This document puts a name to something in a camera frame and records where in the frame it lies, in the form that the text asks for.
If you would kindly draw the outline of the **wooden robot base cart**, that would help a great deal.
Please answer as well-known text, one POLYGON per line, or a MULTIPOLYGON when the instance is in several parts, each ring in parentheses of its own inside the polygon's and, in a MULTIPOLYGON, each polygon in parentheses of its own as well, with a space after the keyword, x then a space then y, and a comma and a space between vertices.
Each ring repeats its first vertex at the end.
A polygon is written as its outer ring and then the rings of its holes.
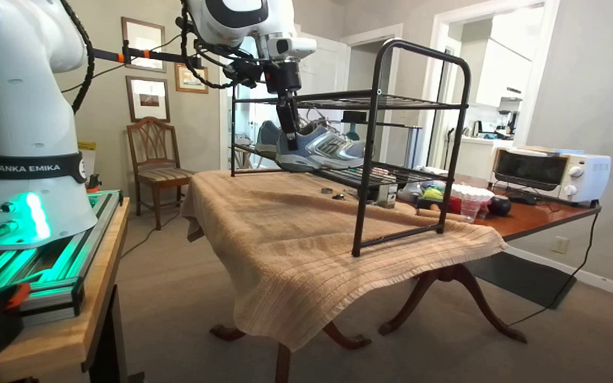
POLYGON ((130 200, 109 190, 89 202, 99 223, 85 233, 0 250, 0 288, 31 284, 0 319, 0 383, 129 383, 115 277, 130 200))

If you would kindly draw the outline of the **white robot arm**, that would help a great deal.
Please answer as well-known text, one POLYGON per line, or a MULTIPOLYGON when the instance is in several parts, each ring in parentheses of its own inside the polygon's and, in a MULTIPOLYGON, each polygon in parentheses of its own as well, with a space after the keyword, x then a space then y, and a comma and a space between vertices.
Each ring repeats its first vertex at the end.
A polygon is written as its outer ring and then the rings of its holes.
MULTIPOLYGON (((299 133, 299 61, 318 43, 296 32, 291 0, 182 0, 176 25, 176 63, 219 56, 228 80, 265 83, 285 135, 299 133)), ((100 56, 66 0, 0 0, 0 250, 96 225, 75 129, 81 101, 56 77, 100 56)))

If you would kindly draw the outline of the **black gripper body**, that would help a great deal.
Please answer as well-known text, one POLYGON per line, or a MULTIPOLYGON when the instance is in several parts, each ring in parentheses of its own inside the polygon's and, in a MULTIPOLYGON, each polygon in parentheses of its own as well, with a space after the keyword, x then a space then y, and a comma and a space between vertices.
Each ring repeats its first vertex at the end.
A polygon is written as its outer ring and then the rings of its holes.
POLYGON ((293 93, 300 90, 300 72, 296 61, 266 61, 262 65, 266 90, 271 93, 293 93))

